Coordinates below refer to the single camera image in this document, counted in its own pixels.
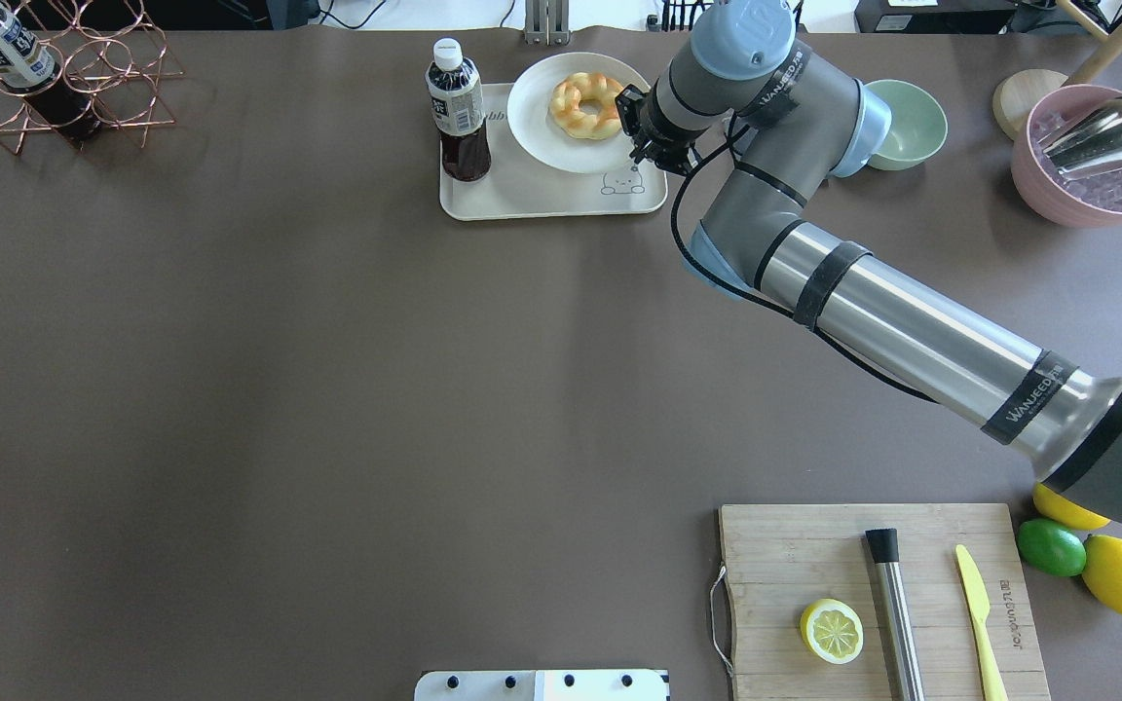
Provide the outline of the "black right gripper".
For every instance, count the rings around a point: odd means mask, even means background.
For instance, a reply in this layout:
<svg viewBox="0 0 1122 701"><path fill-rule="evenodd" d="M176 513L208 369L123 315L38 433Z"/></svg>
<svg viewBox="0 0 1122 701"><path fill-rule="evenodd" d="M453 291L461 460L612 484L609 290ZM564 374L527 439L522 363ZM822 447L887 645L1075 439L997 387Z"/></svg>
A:
<svg viewBox="0 0 1122 701"><path fill-rule="evenodd" d="M678 176L690 176L695 172L697 162L692 159L692 147L700 132L673 124L659 107L654 92L644 93L629 84L615 98L615 107L620 129L633 142L629 153L633 163L649 160L657 169Z"/></svg>

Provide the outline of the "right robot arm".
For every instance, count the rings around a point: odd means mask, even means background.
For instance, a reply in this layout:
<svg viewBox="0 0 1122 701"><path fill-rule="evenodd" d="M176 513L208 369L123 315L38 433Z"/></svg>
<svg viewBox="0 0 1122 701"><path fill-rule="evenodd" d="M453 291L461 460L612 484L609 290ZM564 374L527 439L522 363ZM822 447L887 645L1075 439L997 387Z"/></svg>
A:
<svg viewBox="0 0 1122 701"><path fill-rule="evenodd" d="M784 1L717 1L650 92L617 98L633 159L690 176L691 148L732 114L753 138L682 245L735 298L864 356L909 394L1026 454L1042 483L1122 523L1122 378L1097 379L804 221L828 176L885 141L891 108L795 36Z"/></svg>

